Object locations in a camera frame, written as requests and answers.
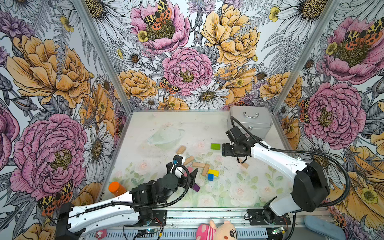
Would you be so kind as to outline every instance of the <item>yellow block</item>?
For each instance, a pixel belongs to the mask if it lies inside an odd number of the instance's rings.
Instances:
[[[208,174],[213,174],[215,177],[218,177],[218,171],[217,170],[209,169]]]

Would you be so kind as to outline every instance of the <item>pink toy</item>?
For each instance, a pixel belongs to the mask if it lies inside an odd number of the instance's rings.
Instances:
[[[237,232],[230,221],[224,221],[220,227],[210,220],[209,226],[202,224],[197,229],[196,240],[236,240]]]

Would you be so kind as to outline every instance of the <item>plush toy head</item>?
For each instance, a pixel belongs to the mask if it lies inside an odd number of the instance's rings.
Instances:
[[[209,226],[216,229],[213,240],[237,240],[235,226],[230,221],[224,221],[223,225],[216,227],[216,224],[211,220]]]

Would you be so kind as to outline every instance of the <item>metal case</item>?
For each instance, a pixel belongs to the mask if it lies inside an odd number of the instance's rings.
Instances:
[[[265,138],[272,127],[272,118],[267,108],[249,106],[231,106],[230,116],[239,120],[252,134]],[[232,128],[230,116],[228,117],[228,129]]]

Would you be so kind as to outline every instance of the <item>orange cap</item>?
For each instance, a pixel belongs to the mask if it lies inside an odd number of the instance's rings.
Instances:
[[[125,187],[123,187],[123,185],[121,185],[120,183],[118,182],[112,182],[109,187],[108,187],[108,190],[113,194],[115,195],[116,197],[117,196],[120,196],[121,194],[124,194],[127,192],[127,190],[125,189]]]

